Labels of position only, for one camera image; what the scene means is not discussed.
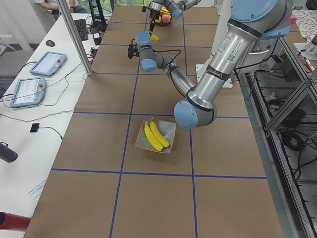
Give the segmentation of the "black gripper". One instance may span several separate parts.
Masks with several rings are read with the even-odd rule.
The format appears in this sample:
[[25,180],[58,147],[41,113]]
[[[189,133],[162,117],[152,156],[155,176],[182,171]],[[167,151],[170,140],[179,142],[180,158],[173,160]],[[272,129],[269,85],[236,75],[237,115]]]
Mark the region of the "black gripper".
[[150,9],[150,18],[151,18],[150,27],[149,27],[150,33],[153,32],[155,27],[155,21],[159,20],[159,17],[160,17],[160,10]]

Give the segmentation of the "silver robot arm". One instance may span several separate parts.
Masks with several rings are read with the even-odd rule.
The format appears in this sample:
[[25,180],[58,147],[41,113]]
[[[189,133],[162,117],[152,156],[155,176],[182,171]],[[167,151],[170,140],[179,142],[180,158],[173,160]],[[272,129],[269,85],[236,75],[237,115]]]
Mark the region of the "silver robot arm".
[[149,33],[152,34],[155,27],[155,20],[159,19],[160,11],[163,6],[171,13],[173,18],[178,19],[182,16],[184,11],[198,5],[200,2],[201,0],[181,0],[179,2],[173,0],[153,0],[148,6],[143,6],[143,12],[145,12],[146,9],[150,11],[151,21]]
[[162,69],[185,97],[174,107],[174,118],[180,127],[194,129],[214,121],[216,106],[213,100],[242,56],[249,52],[251,43],[256,40],[287,35],[292,6],[291,0],[233,0],[229,6],[231,16],[227,33],[197,85],[183,74],[172,57],[154,51],[149,32],[140,31],[136,35],[143,71]]

